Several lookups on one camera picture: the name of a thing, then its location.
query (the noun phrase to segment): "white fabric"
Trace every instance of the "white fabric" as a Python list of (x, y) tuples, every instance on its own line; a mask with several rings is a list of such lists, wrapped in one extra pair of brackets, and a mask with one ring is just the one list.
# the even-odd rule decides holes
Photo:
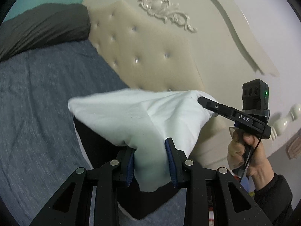
[(165, 139), (172, 137), (188, 157), (199, 132), (212, 116), (197, 100), (216, 101), (202, 91), (147, 92), (124, 89), (72, 98), (74, 116), (117, 146), (134, 149), (135, 178), (141, 191), (155, 191), (170, 182)]

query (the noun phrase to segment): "black cable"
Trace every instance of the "black cable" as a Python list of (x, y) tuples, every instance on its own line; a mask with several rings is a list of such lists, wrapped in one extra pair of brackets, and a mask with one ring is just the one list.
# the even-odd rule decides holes
[(258, 140), (258, 143), (257, 143), (256, 147), (254, 148), (254, 150), (252, 151), (252, 153), (251, 153), (249, 159), (248, 159), (248, 160), (246, 161), (246, 163), (245, 163), (245, 166), (244, 166), (244, 168), (243, 168), (243, 174), (245, 173), (246, 169), (248, 168), (248, 165), (249, 165), (249, 163), (250, 163), (250, 161), (251, 161), (251, 158), (252, 158), (253, 154), (255, 153), (255, 151), (257, 150), (257, 148), (258, 148), (258, 146), (259, 146), (259, 144), (260, 144), (260, 142), (261, 142), (261, 140), (262, 140), (262, 137), (263, 137), (263, 133), (264, 133), (265, 127), (266, 127), (266, 123), (265, 123), (265, 125), (264, 125), (264, 127), (263, 127), (262, 134), (261, 134), (261, 136), (260, 136), (260, 139)]

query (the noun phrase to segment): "blue-gray bed sheet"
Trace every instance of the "blue-gray bed sheet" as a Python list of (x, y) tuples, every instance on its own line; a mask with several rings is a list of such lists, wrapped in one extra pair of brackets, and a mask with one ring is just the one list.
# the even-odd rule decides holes
[[(67, 102), (127, 88), (88, 40), (23, 52), (0, 64), (0, 196), (28, 226), (82, 156)], [(185, 190), (156, 212), (124, 225), (183, 225)]]

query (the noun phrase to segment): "person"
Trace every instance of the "person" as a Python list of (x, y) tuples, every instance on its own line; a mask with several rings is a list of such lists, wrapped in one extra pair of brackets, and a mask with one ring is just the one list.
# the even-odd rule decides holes
[[(240, 167), (243, 163), (245, 147), (239, 142), (236, 131), (231, 132), (232, 141), (228, 145), (228, 163), (231, 170)], [(248, 133), (243, 134), (247, 145), (256, 147), (258, 138)], [(273, 168), (265, 155), (262, 142), (255, 150), (246, 173), (252, 177), (255, 185), (255, 202), (260, 206), (274, 226), (283, 225), (293, 212), (291, 189), (282, 175), (274, 173)]]

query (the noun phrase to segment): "dark gray pillow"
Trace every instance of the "dark gray pillow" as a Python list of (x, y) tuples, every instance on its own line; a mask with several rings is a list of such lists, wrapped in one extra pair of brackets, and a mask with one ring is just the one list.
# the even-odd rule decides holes
[(0, 62), (29, 49), (86, 40), (89, 32), (90, 19), (84, 5), (37, 6), (0, 25)]

